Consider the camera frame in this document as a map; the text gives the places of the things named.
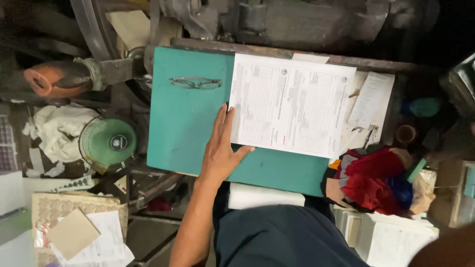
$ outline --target printed form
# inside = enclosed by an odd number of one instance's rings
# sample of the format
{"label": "printed form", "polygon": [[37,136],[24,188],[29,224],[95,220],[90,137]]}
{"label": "printed form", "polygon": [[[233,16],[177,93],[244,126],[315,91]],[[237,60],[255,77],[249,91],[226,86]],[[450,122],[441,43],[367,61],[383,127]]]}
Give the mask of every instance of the printed form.
{"label": "printed form", "polygon": [[231,143],[338,157],[355,67],[236,54]]}

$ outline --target metal bar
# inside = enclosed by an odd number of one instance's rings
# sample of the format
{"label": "metal bar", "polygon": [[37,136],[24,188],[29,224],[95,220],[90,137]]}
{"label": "metal bar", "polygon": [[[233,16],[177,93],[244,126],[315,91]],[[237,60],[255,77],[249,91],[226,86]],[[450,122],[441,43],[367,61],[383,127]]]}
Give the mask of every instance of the metal bar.
{"label": "metal bar", "polygon": [[168,248],[171,247],[172,241],[175,239],[178,230],[172,233],[169,237],[167,237],[161,244],[159,244],[156,248],[150,251],[142,260],[132,261],[132,265],[139,265],[142,267],[147,267],[155,258],[163,254]]}
{"label": "metal bar", "polygon": [[396,74],[397,72],[405,73],[424,73],[424,74],[440,74],[444,70],[423,66],[413,63],[406,62],[395,62],[388,60],[378,60],[370,58],[361,58],[361,57],[345,57],[337,55],[328,55],[328,54],[319,54],[311,52],[302,52],[296,50],[280,49],[280,48],[268,48],[268,47],[259,47],[259,46],[250,46],[250,45],[241,45],[241,44],[232,44],[225,42],[214,42],[206,40],[194,40],[189,38],[173,38],[171,40],[171,47],[193,50],[193,51],[203,51],[210,53],[220,53],[234,55],[235,53],[241,54],[250,54],[256,56],[266,56],[266,57],[278,57],[291,59],[294,56],[295,52],[330,57],[328,63],[353,66],[357,67],[359,71],[376,71],[381,73],[391,73]]}
{"label": "metal bar", "polygon": [[176,225],[180,225],[181,221],[183,220],[181,218],[173,218],[173,217],[153,215],[153,214],[130,215],[129,219],[149,220],[149,221],[163,222],[163,223],[176,224]]}

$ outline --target finger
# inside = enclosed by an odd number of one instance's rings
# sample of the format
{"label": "finger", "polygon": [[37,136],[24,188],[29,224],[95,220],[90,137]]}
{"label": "finger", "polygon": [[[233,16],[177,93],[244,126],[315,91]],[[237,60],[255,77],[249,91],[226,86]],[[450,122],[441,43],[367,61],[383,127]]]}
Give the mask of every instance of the finger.
{"label": "finger", "polygon": [[222,143],[231,143],[231,129],[233,127],[235,108],[231,107],[226,115],[223,124],[223,135],[221,136]]}
{"label": "finger", "polygon": [[249,154],[249,152],[253,152],[254,150],[256,150],[254,146],[250,146],[250,145],[241,146],[236,151],[236,153],[233,154],[233,157],[235,157],[236,160],[238,160],[238,162],[241,162],[241,160],[244,159],[247,156],[247,154]]}
{"label": "finger", "polygon": [[218,111],[216,120],[214,120],[213,133],[211,134],[210,142],[219,142],[221,136],[224,119],[226,118],[226,103],[224,103]]}

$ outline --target green fan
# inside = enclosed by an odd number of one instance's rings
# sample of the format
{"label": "green fan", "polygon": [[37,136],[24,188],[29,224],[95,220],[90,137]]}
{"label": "green fan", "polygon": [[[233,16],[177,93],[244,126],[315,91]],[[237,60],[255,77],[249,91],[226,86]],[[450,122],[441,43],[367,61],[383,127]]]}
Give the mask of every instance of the green fan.
{"label": "green fan", "polygon": [[107,170],[133,157],[137,135],[127,122],[117,118],[94,118],[79,136],[79,150],[93,167]]}

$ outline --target glasses frame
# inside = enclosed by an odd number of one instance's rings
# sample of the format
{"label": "glasses frame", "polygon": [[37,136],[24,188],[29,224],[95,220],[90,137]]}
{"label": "glasses frame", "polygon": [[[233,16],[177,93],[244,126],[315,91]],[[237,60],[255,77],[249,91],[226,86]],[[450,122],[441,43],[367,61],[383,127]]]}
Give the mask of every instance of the glasses frame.
{"label": "glasses frame", "polygon": [[[192,82],[192,80],[203,80],[203,82],[198,82],[195,84]],[[212,90],[216,88],[220,88],[223,86],[223,82],[219,79],[208,79],[208,78],[203,78],[203,77],[179,77],[179,78],[170,78],[171,84],[176,86],[176,84],[185,84],[188,85],[188,89],[202,89],[202,90]],[[209,84],[217,84],[218,87],[212,88],[212,89],[205,89],[202,88],[203,85],[209,85]]]}

